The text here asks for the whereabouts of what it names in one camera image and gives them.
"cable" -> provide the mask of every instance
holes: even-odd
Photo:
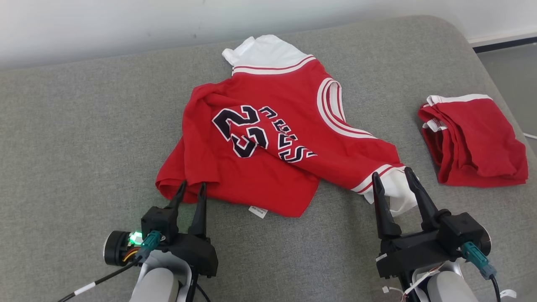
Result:
[[[123,262],[127,262],[127,260],[134,254],[136,254],[138,252],[138,250],[140,249],[140,247],[134,247],[132,249],[130,249],[127,254],[125,255],[125,257],[123,257]]]
[[[89,289],[94,288],[96,285],[99,285],[102,282],[105,282],[106,280],[108,280],[110,278],[113,278],[113,277],[121,274],[122,272],[128,270],[129,268],[137,265],[138,262],[140,262],[141,259],[142,259],[142,257],[137,257],[133,262],[130,262],[129,264],[127,264],[126,266],[120,268],[119,270],[117,270],[117,271],[115,271],[115,272],[113,272],[113,273],[111,273],[111,274],[109,274],[107,276],[104,276],[103,278],[101,278],[101,279],[99,279],[99,280],[97,280],[95,282],[92,282],[92,283],[90,283],[90,284],[88,284],[88,285],[86,285],[84,287],[81,287],[81,288],[77,289],[76,291],[74,291],[74,292],[68,294],[67,296],[61,298],[60,300],[58,300],[58,302],[65,302],[65,301],[71,299],[74,296],[77,296],[77,295],[79,295],[79,294],[81,294],[81,293],[83,293],[83,292],[85,292],[85,291],[87,291]]]
[[[414,290],[416,287],[418,287],[418,285],[423,282],[423,280],[425,280],[428,276],[430,276],[432,273],[436,272],[437,270],[439,270],[442,265],[444,265],[444,263],[446,263],[445,261],[442,262],[441,265],[435,267],[435,268],[432,268],[431,270],[429,270],[428,272],[426,272],[420,279],[416,280],[416,282],[414,284],[412,284],[412,286],[410,286],[409,288],[407,288],[404,293],[403,293],[403,297],[401,297],[401,302],[404,300],[404,298],[406,298],[408,296],[408,294]]]
[[[65,301],[71,299],[74,296],[75,296],[75,293],[72,292],[72,293],[68,294],[67,296],[61,298],[58,302],[65,302]]]
[[[207,296],[207,294],[203,291],[203,289],[201,289],[201,286],[196,283],[196,287],[198,288],[198,290],[201,292],[201,294],[203,295],[203,297],[205,297],[205,300],[207,300],[207,302],[211,302],[211,300],[209,299],[209,297]]]
[[[492,281],[492,284],[494,285],[494,291],[496,293],[496,300],[498,302],[501,302],[502,297],[500,296],[500,288],[498,286],[498,282],[496,281],[496,277],[494,277],[494,275],[490,275],[490,280]]]

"sticker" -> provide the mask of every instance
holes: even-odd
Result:
[[[380,259],[384,259],[386,257],[388,257],[388,254],[383,254],[383,255],[378,256],[375,260],[378,262]]]
[[[513,290],[504,290],[500,293],[500,298],[503,298],[505,296],[509,296],[511,298],[514,298],[516,299],[517,298],[517,292],[513,291]]]

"white tag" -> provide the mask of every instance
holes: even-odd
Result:
[[[513,291],[513,290],[504,290],[500,293],[500,298],[503,298],[505,296],[509,296],[511,298],[514,298],[516,299],[517,298],[517,292]]]
[[[384,259],[386,257],[388,257],[388,254],[382,254],[382,255],[378,256],[377,258],[375,258],[375,260],[378,262],[380,259]]]
[[[267,210],[264,208],[256,207],[256,206],[250,206],[248,211],[254,213],[255,215],[258,215],[261,218],[265,218],[265,215],[267,215]]]

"red basketball jersey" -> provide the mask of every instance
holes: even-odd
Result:
[[[193,90],[183,137],[157,176],[162,195],[186,179],[185,201],[195,202],[206,182],[209,197],[298,217],[320,178],[372,203],[376,171],[393,214],[416,205],[395,146],[345,122],[341,86],[312,55],[265,35],[223,56],[232,77]]]

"white cable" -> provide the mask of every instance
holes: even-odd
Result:
[[[527,134],[527,133],[524,133],[524,132],[522,134],[527,138],[537,140],[537,135],[531,135],[531,134]]]
[[[394,291],[398,291],[400,292],[401,294],[404,294],[404,291],[402,289],[398,289],[396,287],[388,287],[389,290],[394,290]]]
[[[403,301],[404,297],[406,297],[412,290],[414,290],[416,287],[418,287],[418,285],[423,282],[423,280],[425,280],[425,278],[427,278],[429,275],[431,275],[432,273],[436,272],[437,270],[439,270],[442,265],[444,265],[445,262],[442,262],[441,265],[439,265],[438,267],[436,267],[435,269],[433,270],[430,270],[428,272],[426,272],[420,279],[416,280],[416,282],[414,284],[412,284],[409,288],[407,288],[407,290],[404,291],[404,295],[403,295],[403,298],[401,299],[401,301]]]

